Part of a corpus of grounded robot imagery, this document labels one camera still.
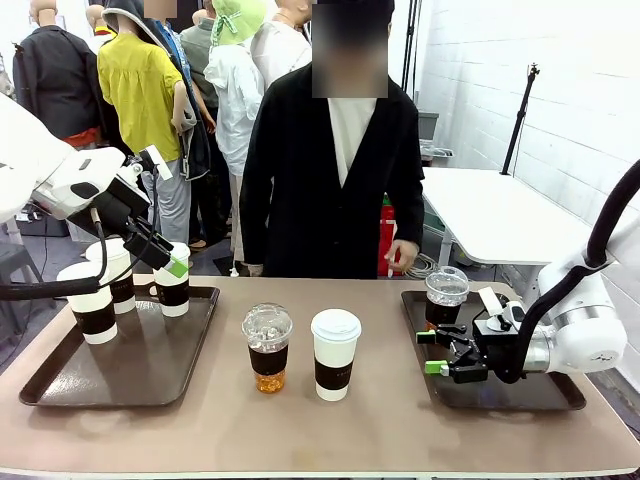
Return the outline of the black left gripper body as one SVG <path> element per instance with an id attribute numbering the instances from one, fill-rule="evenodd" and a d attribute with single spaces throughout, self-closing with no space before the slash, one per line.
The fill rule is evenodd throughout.
<path id="1" fill-rule="evenodd" d="M 104 192 L 94 197 L 87 207 L 72 214 L 68 221 L 97 236 L 90 214 L 91 209 L 95 209 L 105 237 L 117 235 L 125 241 L 139 237 L 146 241 L 150 234 L 149 207 L 150 200 L 144 192 L 115 177 Z"/>

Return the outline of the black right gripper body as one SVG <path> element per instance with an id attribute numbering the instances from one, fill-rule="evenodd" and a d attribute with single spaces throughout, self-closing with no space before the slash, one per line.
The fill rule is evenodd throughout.
<path id="1" fill-rule="evenodd" d="M 521 374 L 524 343 L 518 327 L 506 320 L 485 319 L 473 322 L 473 338 L 486 365 L 495 374 Z"/>

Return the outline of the person's left hand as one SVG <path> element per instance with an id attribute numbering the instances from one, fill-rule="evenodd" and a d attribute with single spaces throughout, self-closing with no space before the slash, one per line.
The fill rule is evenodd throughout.
<path id="1" fill-rule="evenodd" d="M 413 266 L 418 254 L 419 247 L 415 243 L 396 239 L 392 241 L 385 260 L 389 270 L 404 274 Z"/>

